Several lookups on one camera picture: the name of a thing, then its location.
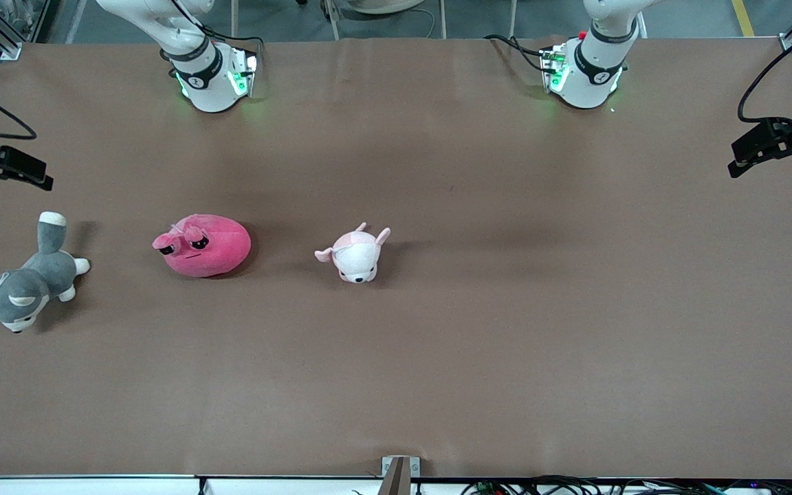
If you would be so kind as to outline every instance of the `pink stuffed pig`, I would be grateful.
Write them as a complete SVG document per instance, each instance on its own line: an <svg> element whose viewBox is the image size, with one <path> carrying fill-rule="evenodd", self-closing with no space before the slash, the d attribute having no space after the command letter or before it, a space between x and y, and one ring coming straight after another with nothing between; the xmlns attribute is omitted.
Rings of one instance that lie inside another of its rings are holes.
<svg viewBox="0 0 792 495"><path fill-rule="evenodd" d="M362 222L355 231L340 236L332 247L316 251L314 256L321 263L334 263L345 282L371 282L377 276L377 258L381 254L381 245L390 237L390 229L383 229L377 238L364 230L365 222Z"/></svg>
<svg viewBox="0 0 792 495"><path fill-rule="evenodd" d="M238 267L252 241L244 226L218 215L192 215L179 220L170 232L151 244L164 255L174 272L186 276L214 276Z"/></svg>

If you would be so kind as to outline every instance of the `gray stuffed husky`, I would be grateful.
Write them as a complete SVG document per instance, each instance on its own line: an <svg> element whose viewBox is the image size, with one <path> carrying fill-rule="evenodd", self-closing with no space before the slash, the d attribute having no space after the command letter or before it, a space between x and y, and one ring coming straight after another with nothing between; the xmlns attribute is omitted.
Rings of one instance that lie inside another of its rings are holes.
<svg viewBox="0 0 792 495"><path fill-rule="evenodd" d="M66 218L45 211L38 217L38 253L19 269L0 275L0 322L14 333L35 323L51 298L66 302L75 297L73 280L91 269L85 258L60 250L66 239Z"/></svg>

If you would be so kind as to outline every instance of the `stuffed animal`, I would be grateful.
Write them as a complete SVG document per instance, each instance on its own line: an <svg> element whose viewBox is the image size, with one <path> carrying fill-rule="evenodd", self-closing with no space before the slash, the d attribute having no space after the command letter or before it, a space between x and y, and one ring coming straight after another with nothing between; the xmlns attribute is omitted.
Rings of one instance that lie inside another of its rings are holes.
<svg viewBox="0 0 792 495"><path fill-rule="evenodd" d="M214 276L238 267L252 247L244 226L218 215L191 215L172 225L151 244L174 272Z"/></svg>
<svg viewBox="0 0 792 495"><path fill-rule="evenodd" d="M0 322L18 334L35 323L51 298L66 302L75 297L75 277L91 263L60 250L66 239L66 218L45 211L38 217L38 253L19 269L0 275Z"/></svg>
<svg viewBox="0 0 792 495"><path fill-rule="evenodd" d="M371 282L377 276L377 258L381 254L381 245L390 237L390 229L383 229L377 238L364 230L365 222L362 222L355 231L340 236L332 247L316 251L314 256L321 263L334 263L338 275L345 282Z"/></svg>

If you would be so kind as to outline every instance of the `plush tail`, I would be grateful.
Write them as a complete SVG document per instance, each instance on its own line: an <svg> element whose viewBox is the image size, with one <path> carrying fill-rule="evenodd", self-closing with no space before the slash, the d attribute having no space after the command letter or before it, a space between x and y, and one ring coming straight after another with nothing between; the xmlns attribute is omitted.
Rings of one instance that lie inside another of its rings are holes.
<svg viewBox="0 0 792 495"><path fill-rule="evenodd" d="M54 211L45 211L38 217L38 251L56 253L66 241L66 217Z"/></svg>

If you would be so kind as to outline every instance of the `yellow floor line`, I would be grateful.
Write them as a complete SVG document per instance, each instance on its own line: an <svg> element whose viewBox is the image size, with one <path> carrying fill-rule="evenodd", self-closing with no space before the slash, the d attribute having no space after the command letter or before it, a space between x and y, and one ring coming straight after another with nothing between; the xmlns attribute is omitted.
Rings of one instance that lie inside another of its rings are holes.
<svg viewBox="0 0 792 495"><path fill-rule="evenodd" d="M751 18L747 16L745 0L732 0L732 8L735 9L735 17L738 18L738 25L741 26L741 34L754 36L754 27L751 25Z"/></svg>

